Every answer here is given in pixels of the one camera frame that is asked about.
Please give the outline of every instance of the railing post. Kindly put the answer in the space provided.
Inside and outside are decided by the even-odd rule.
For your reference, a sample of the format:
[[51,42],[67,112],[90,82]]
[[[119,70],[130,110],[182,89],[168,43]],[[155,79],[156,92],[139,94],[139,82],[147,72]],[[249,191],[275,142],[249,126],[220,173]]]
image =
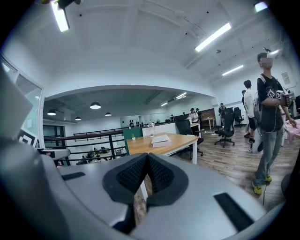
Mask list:
[[109,135],[108,135],[108,138],[109,138],[109,144],[110,144],[110,146],[111,146],[112,158],[113,158],[113,159],[116,159],[116,156],[115,156],[115,154],[114,154],[114,149],[113,149],[113,139],[112,139],[112,135],[109,134]]

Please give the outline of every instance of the man's hair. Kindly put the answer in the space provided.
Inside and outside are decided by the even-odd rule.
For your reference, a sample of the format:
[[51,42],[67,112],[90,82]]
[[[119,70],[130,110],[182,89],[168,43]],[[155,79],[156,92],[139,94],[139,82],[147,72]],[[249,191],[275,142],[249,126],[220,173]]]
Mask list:
[[244,82],[244,85],[245,85],[245,87],[248,89],[248,88],[251,88],[251,81],[250,80],[246,80],[245,82]]
[[261,52],[260,54],[257,55],[257,62],[261,61],[261,58],[266,58],[267,53],[266,52]]

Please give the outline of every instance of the white shirt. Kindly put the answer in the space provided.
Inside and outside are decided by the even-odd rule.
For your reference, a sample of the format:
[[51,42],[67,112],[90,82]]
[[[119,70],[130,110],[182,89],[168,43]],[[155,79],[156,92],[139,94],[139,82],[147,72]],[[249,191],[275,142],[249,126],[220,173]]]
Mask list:
[[190,113],[189,117],[191,118],[192,122],[197,122],[198,121],[198,114],[197,113]]
[[254,117],[254,106],[253,106],[254,99],[255,98],[254,98],[253,91],[251,89],[247,89],[244,95],[244,106],[249,118]]

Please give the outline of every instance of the green panel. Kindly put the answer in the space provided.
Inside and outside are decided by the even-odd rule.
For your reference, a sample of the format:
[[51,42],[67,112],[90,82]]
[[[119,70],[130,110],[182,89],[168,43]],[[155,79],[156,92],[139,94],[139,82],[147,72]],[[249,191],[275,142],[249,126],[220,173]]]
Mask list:
[[132,134],[135,137],[142,137],[143,136],[143,132],[142,132],[142,129],[140,127],[132,128],[132,129],[125,129],[123,131],[124,142],[125,142],[125,147],[126,147],[127,155],[129,155],[129,150],[128,150],[128,146],[127,146],[127,139],[131,139],[132,138]]

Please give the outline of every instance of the pink cloth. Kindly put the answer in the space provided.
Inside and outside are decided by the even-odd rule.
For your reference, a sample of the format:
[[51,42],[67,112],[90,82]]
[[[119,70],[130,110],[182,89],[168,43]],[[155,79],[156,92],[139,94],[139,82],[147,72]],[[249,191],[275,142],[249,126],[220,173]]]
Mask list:
[[296,120],[297,127],[293,127],[289,121],[285,122],[286,131],[287,131],[287,140],[289,143],[292,142],[295,135],[300,137],[300,119]]

